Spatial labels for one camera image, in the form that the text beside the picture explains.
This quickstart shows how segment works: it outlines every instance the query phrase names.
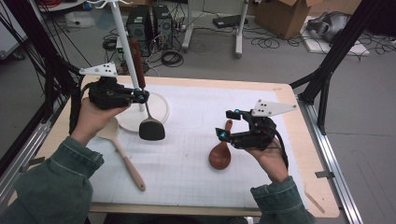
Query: table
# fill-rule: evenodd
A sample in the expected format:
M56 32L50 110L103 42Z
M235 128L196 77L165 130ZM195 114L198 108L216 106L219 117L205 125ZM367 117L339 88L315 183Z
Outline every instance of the table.
M84 83L97 80L98 77L85 77ZM130 83L129 77L118 77L119 83ZM294 93L287 84L256 83L240 81L202 80L167 77L147 77L152 85L173 85L189 87L208 87L239 90L272 91L277 100L283 104L297 105ZM70 102L67 103L60 117L54 124L46 141L37 153L37 157L48 158L68 135ZM326 178L317 178L315 172L323 170L318 153L310 133L305 125L300 110L284 114L283 117L293 153L304 182L304 191L309 203L309 211L315 217L338 217L339 209ZM92 212L104 213L145 213L145 214L179 214L210 216L251 216L261 215L258 209L214 208L194 206L163 206L121 203L93 203Z

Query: cardboard box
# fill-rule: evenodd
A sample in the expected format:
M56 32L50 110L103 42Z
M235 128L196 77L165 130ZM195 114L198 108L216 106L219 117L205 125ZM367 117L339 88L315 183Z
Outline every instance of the cardboard box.
M255 22L283 39L300 33L312 6L322 0L271 0L262 1L256 12Z
M256 11L258 7L258 3L253 2L253 0L248 0L247 15L256 16Z
M320 16L323 12L340 11L352 15L361 0L324 0L323 3L312 6L309 15Z

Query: human hand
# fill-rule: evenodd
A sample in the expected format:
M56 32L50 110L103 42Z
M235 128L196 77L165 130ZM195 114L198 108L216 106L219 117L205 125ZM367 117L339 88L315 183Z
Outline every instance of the human hand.
M82 99L81 109L79 110L78 124L70 136L83 146L87 146L88 142L107 125L110 119L128 107L104 110L91 103L90 99L84 98Z
M289 176L288 169L285 162L283 162L282 151L278 146L279 141L274 138L273 142L265 150L245 148L245 151L259 162L259 165L274 183L282 182Z

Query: wooden spoon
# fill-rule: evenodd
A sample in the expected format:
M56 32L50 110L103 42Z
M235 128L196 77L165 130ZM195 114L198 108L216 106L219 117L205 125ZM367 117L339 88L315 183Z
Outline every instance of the wooden spoon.
M99 137L110 140L114 144L116 149L121 154L122 159L125 162L126 168L128 169L128 172L131 175L131 178L134 180L134 182L136 183L137 187L140 190L145 191L146 190L145 182L143 181L140 174L137 172L136 168L134 168L134 166L132 165L131 161L129 160L129 158L125 153L125 150L120 145L120 142L117 139L118 129L119 129L119 122L117 121L116 118L113 118L108 122L106 127L102 129L97 135Z
M233 127L233 121L227 120L225 123L225 130L230 131ZM230 149L228 149L227 142L220 142L217 146L213 147L209 154L209 163L213 168L222 170L227 168L231 161Z

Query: person's arm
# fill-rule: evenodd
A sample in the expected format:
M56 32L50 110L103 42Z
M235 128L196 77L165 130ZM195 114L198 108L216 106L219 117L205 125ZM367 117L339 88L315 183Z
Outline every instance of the person's arm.
M247 148L246 151L258 161L273 181L270 185L263 185L250 190L262 211L260 223L316 223L316 219L304 208L294 180L292 176L289 176L281 151L276 144L270 144L265 150Z
M101 110L83 99L76 129L49 159L20 176L14 185L18 198L0 223L84 223L92 200L89 178L104 163L86 146L126 108Z

